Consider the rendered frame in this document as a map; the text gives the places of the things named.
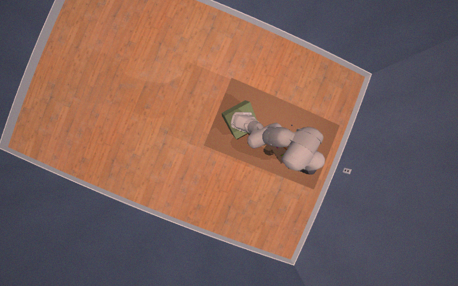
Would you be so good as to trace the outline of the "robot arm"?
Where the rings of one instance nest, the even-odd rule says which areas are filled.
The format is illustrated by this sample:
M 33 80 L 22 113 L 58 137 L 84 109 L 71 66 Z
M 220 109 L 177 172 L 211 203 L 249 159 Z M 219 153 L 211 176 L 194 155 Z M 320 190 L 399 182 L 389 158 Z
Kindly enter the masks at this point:
M 278 123 L 263 127 L 251 112 L 235 112 L 231 127 L 250 133 L 247 143 L 251 148 L 265 144 L 279 148 L 289 146 L 282 157 L 282 162 L 289 169 L 313 175 L 324 166 L 324 155 L 317 151 L 324 137 L 316 128 L 305 127 L 292 132 Z

